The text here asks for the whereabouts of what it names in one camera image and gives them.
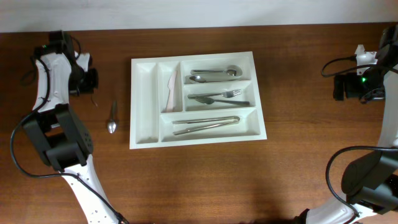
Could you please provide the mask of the small steel teaspoon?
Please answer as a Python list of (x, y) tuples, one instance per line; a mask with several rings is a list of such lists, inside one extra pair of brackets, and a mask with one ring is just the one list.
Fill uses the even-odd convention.
[(117, 111), (117, 101), (114, 100), (111, 107), (110, 119), (107, 122), (107, 129), (110, 134), (114, 134), (118, 127), (118, 122), (116, 121), (116, 111)]
[(98, 104), (97, 104), (97, 102), (95, 101), (94, 95), (91, 95), (91, 96), (90, 96), (90, 99), (91, 99), (91, 102), (93, 103), (93, 105), (97, 108), (97, 107), (98, 107)]

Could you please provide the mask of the pink plastic knife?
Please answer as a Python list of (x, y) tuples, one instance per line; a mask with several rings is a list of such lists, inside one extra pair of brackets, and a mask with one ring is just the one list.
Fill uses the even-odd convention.
[(175, 82), (176, 82), (176, 77), (177, 77), (177, 71), (175, 70), (173, 74), (170, 76), (169, 82), (168, 82), (168, 89), (169, 89), (169, 97), (167, 100), (167, 105), (165, 108), (165, 111), (167, 113), (172, 112), (174, 108), (174, 93), (175, 93)]

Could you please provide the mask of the steel fork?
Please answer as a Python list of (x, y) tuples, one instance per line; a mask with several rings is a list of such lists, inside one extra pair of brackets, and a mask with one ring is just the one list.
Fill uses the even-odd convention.
[(249, 106), (250, 102), (249, 101), (229, 101), (229, 100), (214, 100), (209, 97), (204, 97), (204, 96), (196, 96), (194, 97), (194, 100), (204, 103), (206, 105), (211, 105), (213, 103), (226, 103), (226, 104), (231, 104), (231, 105), (237, 105), (237, 106)]
[(224, 91), (221, 93), (190, 94), (190, 95), (187, 95), (187, 97), (189, 99), (193, 99), (193, 98), (200, 97), (200, 96), (202, 96), (202, 97), (222, 96), (224, 98), (232, 98), (232, 97), (238, 96), (242, 93), (243, 93), (243, 91), (241, 89), (236, 89), (236, 90)]

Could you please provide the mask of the large steel spoon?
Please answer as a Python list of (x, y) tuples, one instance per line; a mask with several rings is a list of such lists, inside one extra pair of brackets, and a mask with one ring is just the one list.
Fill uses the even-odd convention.
[(190, 83), (215, 83), (237, 81), (239, 78), (230, 76), (190, 75), (187, 80)]
[(202, 74), (202, 73), (225, 73), (232, 77), (240, 77), (243, 74), (242, 69), (237, 65), (229, 65), (224, 69), (216, 70), (191, 70), (191, 75)]

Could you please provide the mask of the steel table knife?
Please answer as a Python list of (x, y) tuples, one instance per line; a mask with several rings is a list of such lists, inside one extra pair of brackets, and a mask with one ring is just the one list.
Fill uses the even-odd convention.
[(187, 128), (184, 130), (173, 132), (173, 135), (178, 136), (178, 135), (182, 135), (182, 134), (188, 134), (188, 133), (193, 133), (193, 132), (202, 131), (202, 130), (211, 129), (211, 128), (218, 128), (218, 127), (222, 127), (222, 126), (228, 126), (228, 125), (237, 124), (237, 123), (239, 123), (238, 120), (233, 120), (233, 121), (227, 121), (227, 122), (223, 122), (223, 123), (209, 124), (209, 125), (205, 125), (205, 126), (197, 126), (197, 127)]
[(225, 116), (225, 117), (219, 117), (219, 118), (203, 118), (203, 119), (178, 120), (178, 121), (173, 121), (172, 124), (207, 123), (207, 122), (226, 121), (226, 120), (240, 121), (240, 117), (239, 116)]

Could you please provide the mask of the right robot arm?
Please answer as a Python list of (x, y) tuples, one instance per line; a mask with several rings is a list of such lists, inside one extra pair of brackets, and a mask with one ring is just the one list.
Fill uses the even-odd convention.
[[(317, 208), (304, 210), (293, 223), (359, 223), (366, 217), (397, 211), (397, 26), (383, 30), (376, 52), (367, 52), (359, 45), (348, 59), (356, 66), (321, 75), (333, 78), (336, 101), (357, 97), (362, 104), (385, 102), (378, 144), (350, 146), (334, 153), (325, 171), (332, 198)], [(330, 182), (331, 165), (342, 153), (357, 150), (368, 153), (348, 164), (341, 192), (336, 193)]]

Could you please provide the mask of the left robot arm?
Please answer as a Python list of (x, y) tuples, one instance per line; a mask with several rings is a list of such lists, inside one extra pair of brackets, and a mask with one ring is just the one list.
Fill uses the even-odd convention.
[(72, 189), (88, 223), (127, 223), (116, 211), (96, 175), (93, 141), (69, 104), (70, 96), (92, 94), (98, 72), (80, 43), (58, 30), (34, 49), (31, 61), (39, 74), (35, 105), (17, 125), (30, 139), (41, 161)]

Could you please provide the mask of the white plastic cutlery tray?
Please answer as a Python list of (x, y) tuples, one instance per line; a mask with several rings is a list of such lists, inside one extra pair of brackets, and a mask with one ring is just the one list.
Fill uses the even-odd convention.
[[(224, 69), (239, 66), (243, 74), (237, 81), (190, 83), (191, 70)], [(177, 71), (172, 112), (165, 111), (169, 97), (170, 76)], [(249, 106), (226, 103), (206, 105), (187, 95), (221, 93), (241, 89), (242, 94), (214, 100), (249, 101)], [(211, 128), (175, 136), (173, 132), (187, 128), (223, 123), (214, 121), (193, 124), (172, 124), (173, 121), (239, 116), (237, 124)], [(134, 58), (131, 60), (130, 149), (184, 146), (218, 142), (265, 140), (264, 123), (256, 68), (252, 52), (186, 55), (177, 57)]]

